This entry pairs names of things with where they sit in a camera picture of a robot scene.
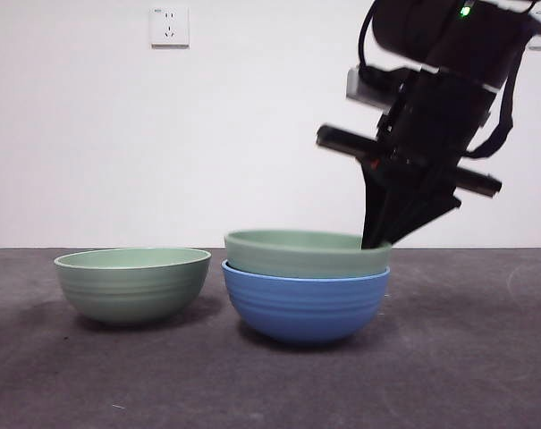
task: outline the ridged bowl exterior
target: ridged bowl exterior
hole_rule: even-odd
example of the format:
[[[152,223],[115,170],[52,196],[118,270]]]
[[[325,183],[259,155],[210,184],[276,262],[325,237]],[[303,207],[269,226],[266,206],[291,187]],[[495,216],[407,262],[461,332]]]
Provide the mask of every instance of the ridged bowl exterior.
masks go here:
[[[195,299],[209,260],[147,268],[56,266],[63,294],[84,316],[107,324],[142,324],[174,315]]]
[[[229,264],[246,273],[346,278],[382,273],[392,246],[361,248],[361,237],[297,230],[235,231],[224,238]]]
[[[383,273],[343,279],[299,279],[245,273],[223,262],[232,305],[250,327],[278,341],[318,344],[347,337],[376,314]]]

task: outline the floor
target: floor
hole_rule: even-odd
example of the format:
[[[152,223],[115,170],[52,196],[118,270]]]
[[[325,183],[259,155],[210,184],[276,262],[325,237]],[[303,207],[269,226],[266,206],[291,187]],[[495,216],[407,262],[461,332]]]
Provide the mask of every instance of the floor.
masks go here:
[[[378,316],[318,349],[240,321],[222,249],[183,313],[139,329],[77,315],[66,253],[0,250],[0,429],[541,428],[541,249],[395,250]]]

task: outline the bowl rim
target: bowl rim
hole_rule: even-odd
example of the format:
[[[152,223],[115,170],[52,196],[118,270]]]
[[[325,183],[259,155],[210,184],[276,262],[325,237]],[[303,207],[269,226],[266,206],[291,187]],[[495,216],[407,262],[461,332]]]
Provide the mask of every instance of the bowl rim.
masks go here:
[[[77,255],[85,255],[88,253],[106,253],[114,252],[117,250],[192,250],[198,254],[202,254],[202,257],[197,257],[196,259],[191,259],[190,261],[185,262],[176,262],[171,264],[158,264],[158,265],[137,265],[137,266],[86,266],[86,265],[72,265],[62,262],[62,259],[66,257],[75,257]],[[186,265],[192,264],[195,262],[201,262],[210,259],[212,255],[210,252],[200,249],[200,248],[101,248],[95,250],[83,250],[81,252],[70,253],[68,255],[61,255],[54,259],[54,264],[56,266],[61,266],[63,268],[77,268],[81,270],[144,270],[147,268],[164,268],[167,266],[177,266],[177,265]]]
[[[361,237],[359,235],[355,234],[347,234],[344,232],[332,232],[332,231],[314,231],[314,230],[297,230],[297,229],[251,229],[251,230],[236,230],[228,232],[224,236],[224,240],[226,242],[232,241],[236,244],[240,244],[243,246],[250,246],[252,248],[262,248],[265,250],[279,250],[282,252],[295,252],[295,253],[306,253],[306,254],[336,254],[336,255],[368,255],[369,257],[372,256],[372,254],[383,254],[385,252],[390,252],[392,250],[392,244],[385,241],[381,244],[381,246],[378,246],[376,248],[306,248],[303,246],[293,246],[293,245],[287,245],[287,244],[269,244],[269,243],[261,243],[259,241],[252,241],[252,240],[245,240],[236,237],[234,234],[237,233],[243,233],[243,232],[301,232],[301,233],[308,233],[308,234],[327,234],[327,235],[337,235],[340,237],[352,237],[356,239],[360,239]]]
[[[256,274],[256,273],[249,273],[248,271],[241,271],[237,270],[236,268],[231,267],[228,264],[228,259],[225,259],[221,266],[223,267],[223,271],[228,271],[230,273],[235,273],[239,275],[244,275],[246,277],[252,277],[255,279],[266,279],[266,280],[280,280],[280,281],[287,281],[287,282],[298,282],[298,283],[304,283],[304,282],[312,282],[312,283],[334,283],[334,282],[363,282],[364,280],[375,280],[379,279],[381,277],[385,277],[389,275],[391,272],[391,269],[389,266],[387,266],[382,273],[376,273],[376,274],[368,274],[368,275],[362,275],[360,277],[326,277],[326,278],[308,278],[308,277],[279,277],[277,275],[268,275],[268,274]]]

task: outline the white wall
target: white wall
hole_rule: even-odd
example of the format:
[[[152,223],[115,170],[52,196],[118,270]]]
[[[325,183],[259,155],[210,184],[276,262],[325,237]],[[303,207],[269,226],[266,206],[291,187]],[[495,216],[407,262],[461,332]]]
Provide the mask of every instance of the white wall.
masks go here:
[[[323,122],[375,135],[380,113],[344,98],[368,2],[190,0],[190,50],[151,50],[148,10],[166,4],[0,0],[0,247],[360,233],[357,163],[314,142]],[[368,56],[399,64],[371,41]],[[402,246],[541,246],[539,52],[515,123],[497,156],[471,163],[503,191],[460,193],[461,210]]]

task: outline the stacked bowls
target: stacked bowls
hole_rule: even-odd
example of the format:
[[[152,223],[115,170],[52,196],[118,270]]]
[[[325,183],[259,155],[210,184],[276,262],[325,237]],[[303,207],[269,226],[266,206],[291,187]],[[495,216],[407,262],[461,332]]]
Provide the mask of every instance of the stacked bowls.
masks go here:
[[[224,278],[246,324],[276,340],[339,340],[376,314],[389,276],[390,244],[315,231],[237,231],[225,237]]]
[[[181,311],[207,276],[210,253],[192,248],[118,248],[55,260],[63,294],[106,324],[143,324]]]

